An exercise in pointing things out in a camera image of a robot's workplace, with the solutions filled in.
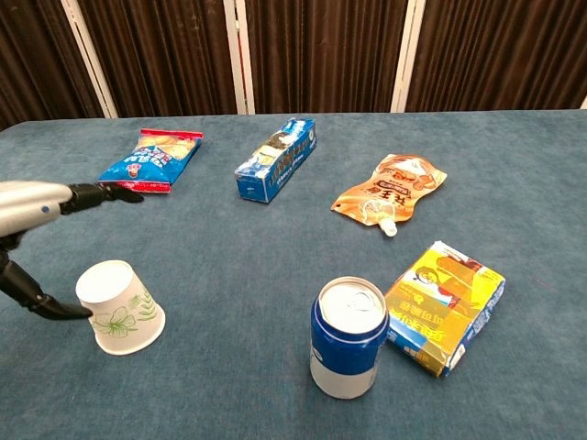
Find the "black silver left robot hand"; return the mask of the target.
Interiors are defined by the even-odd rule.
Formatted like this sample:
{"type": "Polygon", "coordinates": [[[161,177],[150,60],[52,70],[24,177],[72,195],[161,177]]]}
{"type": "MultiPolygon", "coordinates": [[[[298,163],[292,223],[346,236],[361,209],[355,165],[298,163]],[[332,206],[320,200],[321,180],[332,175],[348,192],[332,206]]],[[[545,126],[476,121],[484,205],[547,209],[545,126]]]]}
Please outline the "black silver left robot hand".
{"type": "Polygon", "coordinates": [[[2,181],[1,292],[45,319],[67,321],[91,317],[91,310],[59,302],[45,293],[37,281],[9,257],[9,252],[19,246],[27,231],[106,201],[138,204],[144,197],[115,182],[2,181]]]}

